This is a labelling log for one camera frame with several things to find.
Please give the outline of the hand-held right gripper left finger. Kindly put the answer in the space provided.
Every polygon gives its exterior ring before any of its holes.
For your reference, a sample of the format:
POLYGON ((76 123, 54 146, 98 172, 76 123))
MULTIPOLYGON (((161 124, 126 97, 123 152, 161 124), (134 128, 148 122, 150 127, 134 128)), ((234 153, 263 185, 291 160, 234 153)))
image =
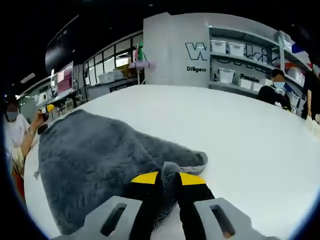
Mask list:
POLYGON ((112 196, 84 219, 83 226, 56 240, 149 240, 154 228, 160 173, 132 179, 122 196, 112 196))

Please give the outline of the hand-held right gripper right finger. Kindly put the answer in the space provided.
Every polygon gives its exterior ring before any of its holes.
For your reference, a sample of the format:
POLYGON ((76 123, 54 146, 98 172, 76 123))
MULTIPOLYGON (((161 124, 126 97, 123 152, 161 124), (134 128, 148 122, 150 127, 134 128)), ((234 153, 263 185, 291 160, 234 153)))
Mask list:
POLYGON ((255 230, 248 215, 226 199, 215 198, 204 179, 179 172, 177 203, 187 240, 277 240, 255 230))

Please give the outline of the person's left hand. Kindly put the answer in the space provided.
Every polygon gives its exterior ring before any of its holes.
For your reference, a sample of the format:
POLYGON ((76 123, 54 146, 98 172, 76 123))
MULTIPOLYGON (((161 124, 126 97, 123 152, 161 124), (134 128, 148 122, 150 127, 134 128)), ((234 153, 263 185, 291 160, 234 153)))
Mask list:
POLYGON ((42 113, 41 111, 37 111, 35 113, 34 119, 30 124, 29 130, 31 133, 35 134, 36 130, 49 118, 47 113, 42 113))

